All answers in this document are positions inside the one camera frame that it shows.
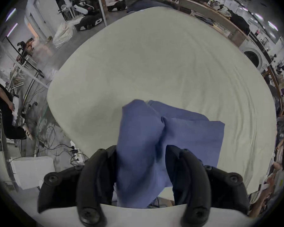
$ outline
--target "blue towel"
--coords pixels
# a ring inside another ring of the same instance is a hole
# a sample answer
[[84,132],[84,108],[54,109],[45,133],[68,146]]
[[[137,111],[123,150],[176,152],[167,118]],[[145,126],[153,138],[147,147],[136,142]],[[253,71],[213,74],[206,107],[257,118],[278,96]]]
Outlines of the blue towel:
[[165,167],[166,146],[189,149],[216,167],[224,123],[166,104],[133,100],[122,108],[117,143],[118,206],[146,208],[172,186]]

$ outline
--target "washing machine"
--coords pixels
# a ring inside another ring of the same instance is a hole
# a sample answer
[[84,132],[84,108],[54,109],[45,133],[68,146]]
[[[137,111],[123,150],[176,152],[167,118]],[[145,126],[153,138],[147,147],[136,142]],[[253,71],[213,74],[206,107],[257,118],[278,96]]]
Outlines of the washing machine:
[[264,46],[252,32],[249,33],[249,38],[243,41],[239,49],[260,72],[265,70],[272,62]]

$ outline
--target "wooden desk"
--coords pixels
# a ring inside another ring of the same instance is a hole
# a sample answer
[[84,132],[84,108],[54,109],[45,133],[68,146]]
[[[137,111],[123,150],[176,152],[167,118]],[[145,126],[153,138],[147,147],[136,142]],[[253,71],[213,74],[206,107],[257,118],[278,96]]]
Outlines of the wooden desk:
[[273,79],[273,83],[275,84],[275,87],[276,87],[276,89],[277,89],[277,91],[278,91],[278,95],[279,95],[279,97],[280,97],[281,109],[283,109],[283,107],[284,107],[284,102],[283,102],[283,100],[282,100],[282,94],[281,94],[281,90],[280,90],[280,88],[279,88],[279,82],[278,82],[278,80],[277,80],[277,78],[276,78],[276,76],[275,76],[275,73],[274,73],[274,71],[273,71],[272,66],[267,67],[267,71],[262,74],[263,77],[265,77],[266,75],[270,75],[271,78]]
[[201,4],[199,2],[193,0],[179,0],[178,9],[181,7],[193,10],[204,17],[208,17],[215,21],[216,23],[222,25],[226,28],[230,35],[228,39],[231,40],[237,47],[243,43],[243,41],[247,38],[250,40],[250,37],[247,36],[240,28],[238,28],[234,23],[232,23],[228,18],[214,10],[213,8]]

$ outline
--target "person's arm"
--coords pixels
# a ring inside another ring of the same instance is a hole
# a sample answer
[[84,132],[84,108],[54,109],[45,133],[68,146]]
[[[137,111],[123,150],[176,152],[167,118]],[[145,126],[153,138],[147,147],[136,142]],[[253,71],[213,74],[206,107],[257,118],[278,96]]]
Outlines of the person's arm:
[[269,187],[261,192],[259,199],[257,200],[257,202],[255,202],[253,209],[249,213],[249,217],[255,218],[259,215],[261,208],[262,208],[262,205],[263,205],[263,202],[267,198],[268,194],[273,191],[274,177],[275,176],[276,176],[276,174],[273,174],[266,180],[266,182],[269,183]]
[[14,104],[13,104],[13,102],[11,102],[8,99],[8,96],[6,95],[6,93],[4,92],[4,90],[2,88],[0,88],[0,97],[4,100],[4,102],[7,103],[8,107],[10,108],[10,110],[14,111]]

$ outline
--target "power strip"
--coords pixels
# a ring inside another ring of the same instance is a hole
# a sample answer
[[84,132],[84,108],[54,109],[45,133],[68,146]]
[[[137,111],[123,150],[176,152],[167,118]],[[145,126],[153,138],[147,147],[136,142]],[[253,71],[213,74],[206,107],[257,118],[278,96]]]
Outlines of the power strip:
[[84,163],[84,157],[83,157],[83,152],[76,147],[75,143],[71,140],[71,146],[75,147],[75,150],[78,151],[78,153],[74,154],[74,157],[76,157],[78,160],[76,161],[77,163]]

